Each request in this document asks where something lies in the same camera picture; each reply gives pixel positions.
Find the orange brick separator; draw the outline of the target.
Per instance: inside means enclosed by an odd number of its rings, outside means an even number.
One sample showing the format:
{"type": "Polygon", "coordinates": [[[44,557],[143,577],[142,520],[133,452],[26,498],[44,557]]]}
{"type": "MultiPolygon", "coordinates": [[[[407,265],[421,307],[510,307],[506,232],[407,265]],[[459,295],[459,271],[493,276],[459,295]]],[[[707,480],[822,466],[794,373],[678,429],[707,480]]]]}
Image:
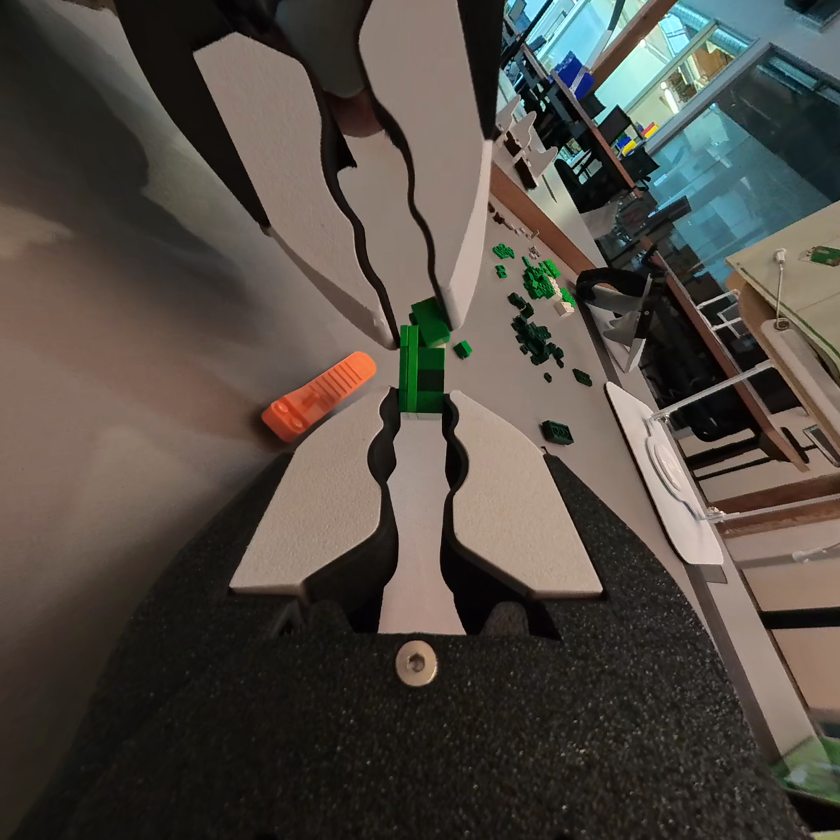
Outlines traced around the orange brick separator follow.
{"type": "Polygon", "coordinates": [[[296,391],[285,394],[261,414],[262,422],[285,443],[291,443],[321,421],[376,373],[376,364],[356,351],[296,391]]]}

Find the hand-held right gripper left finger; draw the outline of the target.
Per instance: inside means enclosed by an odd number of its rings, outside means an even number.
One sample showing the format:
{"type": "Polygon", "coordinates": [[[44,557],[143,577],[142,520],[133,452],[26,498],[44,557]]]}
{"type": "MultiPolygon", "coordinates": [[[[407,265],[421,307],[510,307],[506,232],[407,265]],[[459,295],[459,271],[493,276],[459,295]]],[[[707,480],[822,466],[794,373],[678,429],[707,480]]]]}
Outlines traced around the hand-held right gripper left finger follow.
{"type": "Polygon", "coordinates": [[[401,425],[397,391],[378,389],[295,450],[237,567],[237,594],[373,597],[396,570],[387,481],[401,425]]]}

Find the wooden top office desk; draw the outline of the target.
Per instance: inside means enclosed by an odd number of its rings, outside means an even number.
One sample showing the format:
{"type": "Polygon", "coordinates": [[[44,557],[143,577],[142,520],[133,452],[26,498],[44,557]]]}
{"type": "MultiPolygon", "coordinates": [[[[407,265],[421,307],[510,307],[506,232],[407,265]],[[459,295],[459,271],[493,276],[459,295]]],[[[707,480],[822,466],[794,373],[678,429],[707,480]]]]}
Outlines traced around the wooden top office desk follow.
{"type": "MultiPolygon", "coordinates": [[[[643,368],[660,407],[671,406],[688,396],[725,383],[768,360],[743,322],[719,320],[709,323],[688,290],[658,253],[654,245],[643,257],[643,266],[665,277],[663,296],[654,307],[651,345],[643,368]]],[[[777,427],[772,415],[800,404],[781,375],[763,371],[670,416],[674,428],[690,431],[699,441],[713,444],[750,431],[751,436],[689,455],[691,475],[753,450],[763,457],[729,469],[730,472],[777,461],[808,471],[810,459],[790,429],[777,427]]]]}
{"type": "Polygon", "coordinates": [[[546,146],[561,151],[574,141],[582,150],[576,163],[567,163],[572,174],[563,179],[579,209],[595,209],[595,199],[605,201],[630,193],[641,197],[643,190],[617,156],[576,92],[557,71],[547,71],[524,38],[518,43],[516,59],[521,62],[523,89],[537,104],[537,133],[546,146]]]}

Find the person's left hand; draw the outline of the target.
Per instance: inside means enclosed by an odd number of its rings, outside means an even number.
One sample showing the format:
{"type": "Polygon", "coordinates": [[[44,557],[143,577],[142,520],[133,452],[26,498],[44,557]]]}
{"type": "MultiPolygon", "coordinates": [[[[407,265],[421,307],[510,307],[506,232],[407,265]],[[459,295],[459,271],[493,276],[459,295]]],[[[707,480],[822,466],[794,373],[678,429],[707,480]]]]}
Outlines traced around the person's left hand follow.
{"type": "Polygon", "coordinates": [[[385,131],[377,117],[369,89],[364,88],[347,98],[331,93],[328,100],[333,118],[343,135],[368,138],[385,131]]]}

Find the pile of dark green lego pieces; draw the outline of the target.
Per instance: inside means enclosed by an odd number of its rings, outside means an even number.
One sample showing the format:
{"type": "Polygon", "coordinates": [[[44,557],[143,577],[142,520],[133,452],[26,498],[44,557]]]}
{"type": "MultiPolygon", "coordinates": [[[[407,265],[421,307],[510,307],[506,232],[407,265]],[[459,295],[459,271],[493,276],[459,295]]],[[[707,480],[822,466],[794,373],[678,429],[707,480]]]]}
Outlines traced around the pile of dark green lego pieces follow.
{"type": "Polygon", "coordinates": [[[516,292],[510,293],[507,299],[518,311],[511,321],[511,327],[516,334],[520,351],[535,366],[553,361],[559,368],[564,368],[564,352],[552,341],[548,328],[529,320],[534,314],[531,303],[516,292]]]}

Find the scattered light grey lego pieces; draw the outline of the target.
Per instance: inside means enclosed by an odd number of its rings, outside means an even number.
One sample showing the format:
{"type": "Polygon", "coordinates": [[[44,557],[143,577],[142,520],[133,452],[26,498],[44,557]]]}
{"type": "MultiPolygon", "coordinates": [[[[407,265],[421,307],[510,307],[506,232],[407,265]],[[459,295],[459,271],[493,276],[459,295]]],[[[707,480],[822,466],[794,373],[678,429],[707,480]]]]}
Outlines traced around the scattered light grey lego pieces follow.
{"type": "Polygon", "coordinates": [[[542,258],[539,244],[539,230],[531,229],[521,225],[517,219],[513,221],[508,220],[508,217],[502,212],[504,207],[500,210],[494,203],[488,202],[487,212],[490,219],[497,225],[510,231],[512,234],[523,238],[528,242],[528,253],[532,259],[540,260],[542,258]]]}

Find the white book stand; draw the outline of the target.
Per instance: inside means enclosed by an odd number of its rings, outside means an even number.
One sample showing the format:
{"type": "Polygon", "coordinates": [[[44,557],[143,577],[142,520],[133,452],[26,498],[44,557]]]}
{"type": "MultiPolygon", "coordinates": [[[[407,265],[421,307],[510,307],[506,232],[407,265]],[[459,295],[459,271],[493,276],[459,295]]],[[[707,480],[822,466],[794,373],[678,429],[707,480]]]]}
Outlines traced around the white book stand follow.
{"type": "Polygon", "coordinates": [[[790,527],[795,515],[826,513],[838,518],[838,486],[806,489],[804,481],[766,492],[762,500],[746,497],[726,500],[725,508],[708,507],[695,490],[686,463],[677,456],[668,419],[729,387],[772,369],[780,372],[819,429],[838,450],[838,378],[834,378],[813,347],[797,329],[778,331],[768,320],[759,337],[767,343],[769,359],[687,399],[658,411],[630,395],[619,385],[605,384],[606,397],[625,437],[639,475],[656,509],[673,550],[689,565],[722,565],[717,535],[724,527],[790,527]]]}

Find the pile of bright green lego pieces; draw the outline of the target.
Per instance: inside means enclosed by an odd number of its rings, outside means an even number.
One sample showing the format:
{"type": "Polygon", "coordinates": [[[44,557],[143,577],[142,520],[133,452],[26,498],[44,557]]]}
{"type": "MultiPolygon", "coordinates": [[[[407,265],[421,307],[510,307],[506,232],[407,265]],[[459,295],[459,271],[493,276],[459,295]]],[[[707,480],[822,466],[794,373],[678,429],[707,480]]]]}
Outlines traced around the pile of bright green lego pieces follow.
{"type": "MultiPolygon", "coordinates": [[[[494,266],[497,278],[508,278],[510,267],[506,260],[514,259],[516,256],[514,250],[508,245],[498,244],[493,246],[491,254],[497,261],[494,266]]],[[[562,298],[576,306],[570,291],[560,284],[560,271],[551,259],[534,262],[524,256],[521,262],[523,264],[521,282],[530,300],[546,300],[553,305],[555,300],[562,298]]]]}

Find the green lego set box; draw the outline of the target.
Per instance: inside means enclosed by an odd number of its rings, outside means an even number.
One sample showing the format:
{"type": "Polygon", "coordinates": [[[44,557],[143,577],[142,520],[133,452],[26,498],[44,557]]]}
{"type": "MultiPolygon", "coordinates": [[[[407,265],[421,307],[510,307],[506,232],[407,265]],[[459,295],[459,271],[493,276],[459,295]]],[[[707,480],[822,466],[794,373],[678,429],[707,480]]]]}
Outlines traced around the green lego set box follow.
{"type": "Polygon", "coordinates": [[[838,738],[809,738],[772,763],[770,771],[794,804],[838,812],[838,738]]]}

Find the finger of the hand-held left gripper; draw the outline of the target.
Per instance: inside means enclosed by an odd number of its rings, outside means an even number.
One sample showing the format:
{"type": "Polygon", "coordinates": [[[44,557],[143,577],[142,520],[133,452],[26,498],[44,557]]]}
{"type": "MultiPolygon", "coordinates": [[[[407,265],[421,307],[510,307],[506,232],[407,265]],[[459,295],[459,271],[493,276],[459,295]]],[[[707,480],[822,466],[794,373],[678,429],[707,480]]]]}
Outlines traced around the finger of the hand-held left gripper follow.
{"type": "Polygon", "coordinates": [[[266,212],[266,233],[356,328],[396,348],[392,304],[338,182],[340,132],[306,67],[239,33],[194,59],[266,212]]]}
{"type": "Polygon", "coordinates": [[[373,1],[360,55],[411,162],[411,208],[449,324],[467,317],[487,227],[494,131],[494,3],[373,1]]]}

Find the green and white lego assembly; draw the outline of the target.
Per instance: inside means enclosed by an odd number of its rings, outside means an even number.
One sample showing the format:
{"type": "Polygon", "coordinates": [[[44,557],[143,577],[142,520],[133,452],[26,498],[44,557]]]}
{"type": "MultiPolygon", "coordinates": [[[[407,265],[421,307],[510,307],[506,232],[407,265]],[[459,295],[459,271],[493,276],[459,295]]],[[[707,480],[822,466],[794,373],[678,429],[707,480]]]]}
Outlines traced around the green and white lego assembly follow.
{"type": "Polygon", "coordinates": [[[398,395],[402,413],[423,416],[444,411],[446,345],[451,338],[435,297],[412,305],[409,323],[400,327],[398,395]]]}

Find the black and white spare gripper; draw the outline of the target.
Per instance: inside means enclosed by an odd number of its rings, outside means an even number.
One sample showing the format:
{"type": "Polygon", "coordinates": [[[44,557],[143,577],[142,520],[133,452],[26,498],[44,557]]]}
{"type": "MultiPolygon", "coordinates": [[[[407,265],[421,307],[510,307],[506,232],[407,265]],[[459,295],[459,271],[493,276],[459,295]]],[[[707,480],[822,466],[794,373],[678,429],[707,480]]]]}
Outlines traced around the black and white spare gripper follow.
{"type": "Polygon", "coordinates": [[[665,274],[654,268],[646,268],[641,273],[613,267],[593,268],[582,271],[576,279],[577,301],[613,314],[602,336],[627,350],[626,360],[622,362],[625,372],[636,368],[641,359],[665,287],[665,274]]]}

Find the clear acrylic stand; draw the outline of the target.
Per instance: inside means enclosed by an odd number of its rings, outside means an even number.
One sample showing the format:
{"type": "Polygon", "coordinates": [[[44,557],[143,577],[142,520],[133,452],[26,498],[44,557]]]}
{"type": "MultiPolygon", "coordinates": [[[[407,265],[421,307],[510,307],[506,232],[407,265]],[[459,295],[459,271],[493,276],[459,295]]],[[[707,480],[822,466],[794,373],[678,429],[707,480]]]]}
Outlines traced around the clear acrylic stand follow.
{"type": "Polygon", "coordinates": [[[743,326],[739,306],[739,292],[726,291],[716,297],[709,298],[696,304],[701,318],[714,333],[729,331],[735,336],[743,335],[743,326]]]}

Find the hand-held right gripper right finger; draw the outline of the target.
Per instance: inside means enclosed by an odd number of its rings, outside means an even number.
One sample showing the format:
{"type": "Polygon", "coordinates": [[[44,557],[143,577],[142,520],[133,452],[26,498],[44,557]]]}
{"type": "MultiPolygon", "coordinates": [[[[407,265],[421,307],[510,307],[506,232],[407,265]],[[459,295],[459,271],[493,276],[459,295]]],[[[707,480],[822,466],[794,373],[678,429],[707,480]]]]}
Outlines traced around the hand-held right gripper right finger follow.
{"type": "Polygon", "coordinates": [[[542,450],[461,391],[444,399],[444,546],[529,600],[591,599],[603,585],[542,450]]]}

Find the lego instruction book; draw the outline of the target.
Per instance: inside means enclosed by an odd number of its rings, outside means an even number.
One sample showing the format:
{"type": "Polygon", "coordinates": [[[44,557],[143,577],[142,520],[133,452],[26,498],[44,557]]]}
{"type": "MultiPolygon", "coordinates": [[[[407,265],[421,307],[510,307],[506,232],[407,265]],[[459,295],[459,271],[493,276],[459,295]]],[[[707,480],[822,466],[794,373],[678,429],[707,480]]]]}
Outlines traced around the lego instruction book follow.
{"type": "Polygon", "coordinates": [[[772,309],[804,333],[838,377],[839,203],[726,258],[772,309]]]}

